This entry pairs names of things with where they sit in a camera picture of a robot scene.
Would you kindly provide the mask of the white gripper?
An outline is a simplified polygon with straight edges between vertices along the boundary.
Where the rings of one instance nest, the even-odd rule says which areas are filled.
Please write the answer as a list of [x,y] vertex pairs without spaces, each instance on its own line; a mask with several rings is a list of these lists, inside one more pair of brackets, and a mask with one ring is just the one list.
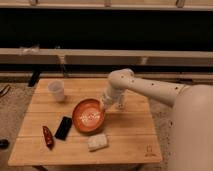
[[107,110],[111,106],[122,108],[122,92],[112,87],[107,87],[101,97],[101,109]]

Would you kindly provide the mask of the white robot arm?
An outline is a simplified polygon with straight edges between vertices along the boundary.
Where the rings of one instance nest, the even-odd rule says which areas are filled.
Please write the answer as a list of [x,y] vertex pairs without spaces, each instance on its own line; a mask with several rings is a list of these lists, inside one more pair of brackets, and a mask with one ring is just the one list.
[[172,108],[168,171],[213,171],[213,86],[136,78],[131,69],[108,75],[104,110],[119,103],[126,90]]

